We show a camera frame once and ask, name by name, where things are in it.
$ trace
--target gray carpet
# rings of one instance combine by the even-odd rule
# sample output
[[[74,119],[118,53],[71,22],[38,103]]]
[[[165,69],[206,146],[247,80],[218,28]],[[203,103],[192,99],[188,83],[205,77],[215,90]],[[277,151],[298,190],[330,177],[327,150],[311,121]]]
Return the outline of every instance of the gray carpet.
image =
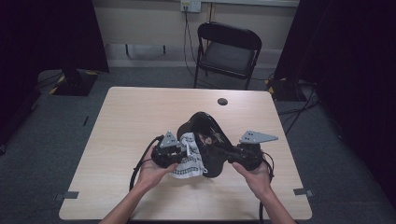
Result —
[[[273,72],[256,69],[257,79],[251,81],[249,89],[265,91],[258,79]],[[39,80],[57,73],[42,73]],[[242,90],[245,84],[210,74],[200,78],[222,89]],[[55,79],[39,84],[45,87],[40,89],[35,110],[0,157],[0,223],[97,223],[60,220],[62,202],[54,198],[68,190],[107,90],[112,86],[191,88],[193,83],[185,67],[111,68],[110,74],[97,78],[88,97],[76,97],[50,95]],[[304,92],[308,95],[310,88],[305,87]],[[279,112],[303,105],[276,102]],[[287,130],[292,118],[280,117]],[[309,198],[313,217],[300,223],[396,223],[396,212],[381,188],[338,135],[337,124],[323,105],[303,112],[287,135],[303,184],[315,193]]]

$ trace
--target forearm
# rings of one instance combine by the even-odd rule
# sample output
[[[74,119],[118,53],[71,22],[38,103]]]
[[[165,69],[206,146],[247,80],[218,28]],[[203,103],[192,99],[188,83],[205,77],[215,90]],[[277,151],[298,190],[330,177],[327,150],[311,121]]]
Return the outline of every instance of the forearm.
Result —
[[[271,188],[264,190],[260,195],[256,196],[264,205],[265,211],[267,211],[269,218],[274,224],[296,223]]]
[[[122,201],[99,223],[126,223],[147,191],[147,188],[136,184]]]

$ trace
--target white fabric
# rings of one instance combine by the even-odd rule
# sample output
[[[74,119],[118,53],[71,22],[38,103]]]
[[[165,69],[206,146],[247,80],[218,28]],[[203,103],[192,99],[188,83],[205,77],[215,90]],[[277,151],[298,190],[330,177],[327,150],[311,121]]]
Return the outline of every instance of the white fabric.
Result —
[[[185,179],[206,173],[207,170],[202,163],[201,154],[195,143],[194,133],[184,133],[180,137],[180,143],[181,151],[187,151],[187,158],[183,158],[176,170],[169,175],[174,178]]]

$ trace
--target light wood table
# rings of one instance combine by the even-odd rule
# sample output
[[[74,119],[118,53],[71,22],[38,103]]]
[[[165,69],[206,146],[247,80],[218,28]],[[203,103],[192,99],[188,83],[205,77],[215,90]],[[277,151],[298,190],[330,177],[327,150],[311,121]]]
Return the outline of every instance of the light wood table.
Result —
[[[228,100],[219,105],[218,99]],[[132,172],[149,142],[198,112],[210,114],[236,145],[246,130],[279,139],[262,143],[275,161],[272,182],[279,200],[295,219],[312,211],[283,132],[271,95],[265,91],[213,91],[114,87],[107,94],[69,191],[61,219],[102,219],[127,194]],[[259,201],[245,179],[228,162],[216,178],[175,179],[166,175],[137,206],[133,219],[249,220],[258,219]]]

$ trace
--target person's left hand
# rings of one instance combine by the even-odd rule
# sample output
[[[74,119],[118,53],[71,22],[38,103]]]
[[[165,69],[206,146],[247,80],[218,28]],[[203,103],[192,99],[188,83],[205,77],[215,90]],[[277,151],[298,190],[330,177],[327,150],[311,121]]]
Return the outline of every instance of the person's left hand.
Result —
[[[140,167],[139,177],[136,181],[136,185],[139,185],[146,190],[157,186],[164,175],[176,170],[178,166],[177,163],[168,166],[166,169],[158,166],[153,160],[151,160],[152,149],[154,149],[154,146],[148,150],[148,153],[143,159],[145,162],[143,162],[142,166]]]

